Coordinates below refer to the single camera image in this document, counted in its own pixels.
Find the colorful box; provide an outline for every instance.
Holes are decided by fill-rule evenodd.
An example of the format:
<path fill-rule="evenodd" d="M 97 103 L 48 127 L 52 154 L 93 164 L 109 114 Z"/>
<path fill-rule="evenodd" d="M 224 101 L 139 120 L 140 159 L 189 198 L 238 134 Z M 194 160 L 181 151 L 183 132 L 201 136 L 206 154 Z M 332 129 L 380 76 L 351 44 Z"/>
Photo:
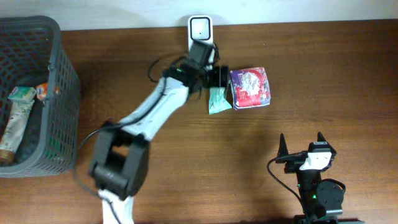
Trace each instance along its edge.
<path fill-rule="evenodd" d="M 230 71 L 233 108 L 267 106 L 271 103 L 266 70 L 262 67 Z"/>

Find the wood grain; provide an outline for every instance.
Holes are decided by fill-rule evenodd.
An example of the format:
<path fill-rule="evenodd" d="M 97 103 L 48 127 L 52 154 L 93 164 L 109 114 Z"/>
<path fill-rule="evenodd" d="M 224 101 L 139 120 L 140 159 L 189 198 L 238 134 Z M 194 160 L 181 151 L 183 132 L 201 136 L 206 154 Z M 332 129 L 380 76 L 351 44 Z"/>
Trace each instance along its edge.
<path fill-rule="evenodd" d="M 317 131 L 337 150 L 322 176 L 347 186 L 342 218 L 398 220 L 398 21 L 217 26 L 221 62 L 265 67 L 267 108 L 208 115 L 206 97 L 190 99 L 159 131 L 150 169 L 134 204 L 146 223 L 234 223 L 300 214 L 295 197 L 266 171 L 279 134 L 291 152 Z M 79 141 L 108 118 L 120 119 L 152 91 L 148 66 L 187 49 L 186 28 L 63 32 L 82 85 Z M 162 62 L 159 73 L 170 61 Z M 78 158 L 87 177 L 94 141 Z M 282 165 L 272 170 L 294 187 Z M 56 177 L 1 179 L 1 223 L 101 223 L 101 203 Z"/>

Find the wire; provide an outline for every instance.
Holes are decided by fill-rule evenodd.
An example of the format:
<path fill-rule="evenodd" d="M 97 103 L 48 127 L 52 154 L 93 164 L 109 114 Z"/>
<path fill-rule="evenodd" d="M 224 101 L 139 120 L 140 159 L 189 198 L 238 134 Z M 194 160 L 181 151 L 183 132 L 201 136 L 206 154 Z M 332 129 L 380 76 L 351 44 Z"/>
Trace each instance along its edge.
<path fill-rule="evenodd" d="M 343 183 L 341 183 L 340 181 L 333 180 L 333 179 L 323 179 L 322 181 L 330 181 L 330 182 L 333 182 L 333 183 L 335 183 L 335 184 L 337 184 L 337 185 L 339 185 L 339 186 L 341 187 L 341 189 L 343 190 L 343 194 L 346 193 L 346 186 L 345 186 Z"/>
<path fill-rule="evenodd" d="M 207 70 L 205 69 L 205 66 L 200 67 L 200 70 L 203 70 L 205 73 L 207 73 Z M 188 96 L 187 96 L 187 101 L 188 101 L 188 99 L 191 97 L 191 94 L 194 93 L 193 87 L 195 86 L 195 84 L 197 84 L 197 81 L 198 81 L 200 78 L 203 78 L 203 76 L 197 76 L 196 79 L 195 79 L 195 81 L 192 82 L 191 85 L 188 87 L 190 92 L 189 92 L 189 94 L 188 94 Z M 198 96 L 197 100 L 199 100 L 200 97 L 201 97 L 201 91 L 202 91 L 202 89 L 203 89 L 202 86 L 199 87 L 199 89 L 198 89 L 198 90 L 199 90 L 199 96 Z"/>
<path fill-rule="evenodd" d="M 171 56 L 173 56 L 173 55 L 177 55 L 177 54 L 167 54 L 167 55 L 161 56 L 161 57 L 159 57 L 158 59 L 156 59 L 154 62 L 152 62 L 151 65 L 149 65 L 148 72 L 147 72 L 147 76 L 148 76 L 148 78 L 149 78 L 149 80 L 150 80 L 151 82 L 154 82 L 154 83 L 158 83 L 158 82 L 159 82 L 158 80 L 155 80 L 155 79 L 152 78 L 152 69 L 155 67 L 155 65 L 156 65 L 157 63 L 159 63 L 161 60 L 163 60 L 163 59 L 165 59 L 165 58 L 168 58 L 168 57 L 171 57 Z M 187 58 L 187 57 L 185 57 L 185 56 L 179 57 L 177 60 L 175 60 L 175 61 L 172 63 L 172 65 L 176 65 L 177 63 L 179 63 L 179 61 L 181 61 L 182 59 L 185 59 L 185 58 Z"/>
<path fill-rule="evenodd" d="M 215 51 L 215 53 L 214 53 L 214 62 L 213 62 L 213 64 L 215 64 L 219 60 L 221 60 L 220 52 L 218 51 L 218 46 L 216 45 L 216 43 L 214 43 L 214 51 Z"/>
<path fill-rule="evenodd" d="M 288 186 L 285 185 L 282 181 L 280 181 L 280 180 L 271 172 L 271 170 L 270 170 L 270 168 L 269 168 L 269 165 L 270 165 L 272 162 L 276 161 L 277 159 L 287 159 L 287 158 L 289 158 L 289 157 L 291 157 L 291 156 L 296 156 L 296 155 L 298 155 L 298 154 L 300 154 L 300 153 L 301 153 L 301 152 L 293 153 L 293 154 L 290 154 L 290 155 L 288 155 L 288 156 L 280 156 L 280 157 L 276 157 L 276 158 L 271 159 L 271 160 L 268 162 L 268 164 L 267 164 L 267 170 L 268 170 L 269 175 L 271 175 L 271 177 L 273 177 L 278 183 L 280 183 L 280 184 L 281 184 L 282 186 L 284 186 L 288 191 L 292 192 L 292 193 L 294 194 L 294 196 L 297 197 L 297 200 L 300 202 L 301 207 L 303 208 L 303 213 L 304 213 L 304 215 L 305 215 L 305 219 L 307 220 L 307 223 L 310 224 L 310 218 L 308 217 L 307 211 L 305 210 L 303 201 L 301 200 L 300 196 L 299 196 L 296 192 L 294 192 L 294 190 L 292 190 L 290 187 L 288 187 Z"/>
<path fill-rule="evenodd" d="M 163 85 L 162 91 L 160 92 L 159 97 L 156 99 L 156 101 L 154 102 L 154 104 L 152 104 L 152 106 L 151 106 L 144 114 L 142 114 L 140 117 L 138 117 L 138 118 L 136 118 L 136 119 L 134 119 L 134 120 L 132 120 L 132 121 L 130 121 L 130 122 L 119 123 L 119 124 L 115 124 L 115 125 L 111 125 L 111 126 L 105 126 L 105 127 L 99 128 L 99 129 L 97 129 L 97 130 L 95 130 L 95 131 L 89 133 L 89 135 L 87 135 L 87 136 L 81 141 L 81 143 L 79 144 L 79 146 L 78 146 L 78 148 L 77 148 L 77 153 L 80 152 L 80 150 L 81 150 L 81 149 L 83 148 L 83 146 L 88 142 L 88 140 L 90 140 L 94 135 L 100 133 L 101 131 L 107 131 L 107 130 L 112 130 L 112 129 L 121 129 L 121 128 L 123 128 L 124 126 L 132 125 L 132 124 L 138 123 L 140 120 L 142 120 L 143 118 L 145 118 L 145 117 L 155 108 L 155 106 L 159 103 L 159 101 L 160 101 L 160 100 L 162 99 L 162 97 L 164 96 L 164 93 L 165 93 L 165 90 L 166 90 L 166 84 L 167 84 L 167 78 L 164 78 L 164 85 Z M 119 217 L 118 217 L 117 214 L 116 214 L 116 211 L 114 210 L 113 204 L 112 204 L 112 202 L 110 201 L 110 199 L 100 196 L 98 192 L 96 192 L 96 191 L 94 191 L 93 189 L 89 188 L 89 187 L 79 178 L 78 173 L 77 173 L 77 166 L 74 166 L 74 167 L 73 167 L 73 179 L 75 180 L 75 182 L 77 182 L 77 183 L 79 184 L 79 186 L 80 186 L 83 190 L 85 190 L 86 192 L 88 192 L 89 194 L 91 194 L 91 195 L 93 195 L 93 196 L 95 196 L 95 197 L 100 198 L 101 200 L 104 200 L 104 201 L 109 205 L 109 207 L 111 208 L 113 217 L 116 219 L 117 223 L 118 223 L 118 224 L 122 224 L 122 223 L 120 222 Z"/>

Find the toothpaste tube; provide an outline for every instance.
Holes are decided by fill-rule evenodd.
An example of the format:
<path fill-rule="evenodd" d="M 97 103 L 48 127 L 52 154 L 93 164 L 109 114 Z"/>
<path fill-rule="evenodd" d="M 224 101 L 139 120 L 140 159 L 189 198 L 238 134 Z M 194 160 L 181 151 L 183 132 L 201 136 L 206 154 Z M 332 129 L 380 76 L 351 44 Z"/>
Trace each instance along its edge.
<path fill-rule="evenodd" d="M 0 162 L 5 164 L 12 163 L 24 136 L 27 120 L 34 102 L 34 100 L 31 100 L 30 103 L 20 103 L 13 100 L 7 127 L 0 141 Z"/>

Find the white device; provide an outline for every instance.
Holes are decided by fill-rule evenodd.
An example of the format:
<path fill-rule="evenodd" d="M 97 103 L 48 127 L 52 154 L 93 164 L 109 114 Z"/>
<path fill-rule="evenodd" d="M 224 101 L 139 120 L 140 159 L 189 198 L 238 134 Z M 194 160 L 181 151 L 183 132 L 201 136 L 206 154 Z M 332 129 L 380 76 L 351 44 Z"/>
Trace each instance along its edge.
<path fill-rule="evenodd" d="M 213 20 L 210 16 L 191 16 L 188 19 L 188 49 L 191 49 L 194 40 L 213 44 Z M 215 51 L 211 52 L 209 63 L 214 61 Z"/>

